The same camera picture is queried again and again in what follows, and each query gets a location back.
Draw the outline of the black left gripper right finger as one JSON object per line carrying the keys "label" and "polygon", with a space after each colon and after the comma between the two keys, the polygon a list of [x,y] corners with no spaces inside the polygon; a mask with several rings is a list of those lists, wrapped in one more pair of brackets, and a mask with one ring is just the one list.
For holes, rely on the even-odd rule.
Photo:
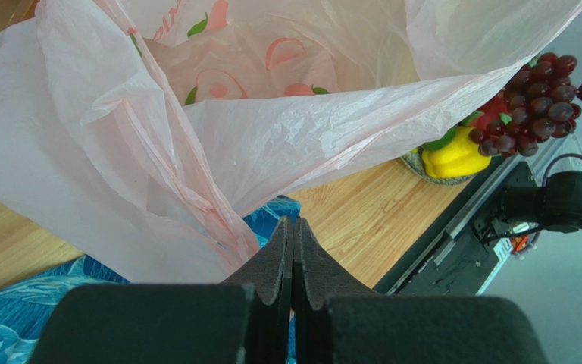
{"label": "black left gripper right finger", "polygon": [[500,297],[374,292],[293,228],[296,358],[300,363],[545,363],[527,316]]}

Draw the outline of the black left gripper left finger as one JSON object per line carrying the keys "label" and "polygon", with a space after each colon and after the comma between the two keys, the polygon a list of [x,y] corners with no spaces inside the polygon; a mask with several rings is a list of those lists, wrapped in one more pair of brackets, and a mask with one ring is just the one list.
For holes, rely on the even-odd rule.
{"label": "black left gripper left finger", "polygon": [[56,306],[32,363],[284,363],[290,311],[289,234],[219,284],[89,284]]}

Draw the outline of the dark red fake grapes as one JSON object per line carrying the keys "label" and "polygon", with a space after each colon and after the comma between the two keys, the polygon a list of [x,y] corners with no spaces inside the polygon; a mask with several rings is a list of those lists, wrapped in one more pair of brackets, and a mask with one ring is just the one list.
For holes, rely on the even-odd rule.
{"label": "dark red fake grapes", "polygon": [[580,86],[571,75],[578,60],[573,55],[543,53],[526,63],[502,88],[510,118],[490,122],[482,141],[475,137],[485,156],[535,155],[540,145],[575,132],[582,108]]}

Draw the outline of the yellow fake bell pepper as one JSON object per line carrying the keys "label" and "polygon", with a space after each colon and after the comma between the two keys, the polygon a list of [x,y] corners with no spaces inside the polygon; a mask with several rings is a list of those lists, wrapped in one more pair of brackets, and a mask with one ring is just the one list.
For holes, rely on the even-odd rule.
{"label": "yellow fake bell pepper", "polygon": [[475,137],[482,141],[484,131],[476,127],[458,126],[453,141],[437,151],[421,150],[424,162],[449,164],[457,168],[460,175],[476,174],[487,168],[491,162],[490,156],[479,152]]}

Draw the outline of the pink translucent plastic bag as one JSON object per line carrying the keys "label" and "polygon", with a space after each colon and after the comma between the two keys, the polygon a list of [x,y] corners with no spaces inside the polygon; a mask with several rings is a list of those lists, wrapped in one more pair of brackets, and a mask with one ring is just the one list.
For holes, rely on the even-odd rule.
{"label": "pink translucent plastic bag", "polygon": [[270,199],[398,158],[582,1],[41,1],[0,32],[0,202],[134,282],[219,282]]}

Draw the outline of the green orange fake mango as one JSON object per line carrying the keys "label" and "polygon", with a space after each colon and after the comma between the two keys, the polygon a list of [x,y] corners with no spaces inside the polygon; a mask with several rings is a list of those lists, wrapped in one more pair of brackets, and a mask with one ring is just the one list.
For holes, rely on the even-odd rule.
{"label": "green orange fake mango", "polygon": [[457,126],[452,127],[439,139],[422,144],[421,149],[427,151],[437,151],[444,148],[453,141],[457,129]]}

